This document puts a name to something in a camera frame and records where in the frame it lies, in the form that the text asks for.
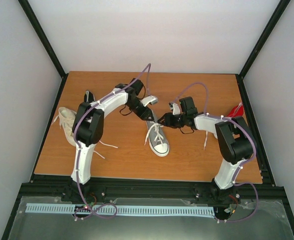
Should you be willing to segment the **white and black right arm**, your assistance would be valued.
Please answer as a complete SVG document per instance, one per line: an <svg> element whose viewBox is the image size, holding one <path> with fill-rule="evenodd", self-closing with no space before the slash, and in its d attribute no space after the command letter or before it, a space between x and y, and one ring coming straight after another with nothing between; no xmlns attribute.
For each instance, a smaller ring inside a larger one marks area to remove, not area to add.
<svg viewBox="0 0 294 240"><path fill-rule="evenodd" d="M213 116L198 112L193 98L188 96L179 104L169 104L171 112L165 113L158 123L169 128L185 126L192 131L199 130L214 134L218 140L222 163L213 178L210 194L214 201L221 202L232 192L236 178L243 165L256 156L256 141L243 117Z"/></svg>

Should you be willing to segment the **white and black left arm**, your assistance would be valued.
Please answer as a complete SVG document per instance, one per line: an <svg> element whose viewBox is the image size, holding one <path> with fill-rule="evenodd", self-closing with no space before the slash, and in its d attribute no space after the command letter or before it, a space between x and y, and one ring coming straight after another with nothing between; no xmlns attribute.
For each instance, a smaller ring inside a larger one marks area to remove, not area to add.
<svg viewBox="0 0 294 240"><path fill-rule="evenodd" d="M79 105L72 128L76 143L76 157L71 174L73 181L79 183L73 189L73 195L79 201L86 201L91 189L85 184L91 178L91 161L94 148L100 141L104 130L104 119L118 107L125 105L143 121L153 121L154 116L148 104L156 104L154 95L138 98L142 82L134 79L130 84L120 83L106 96L91 103Z"/></svg>

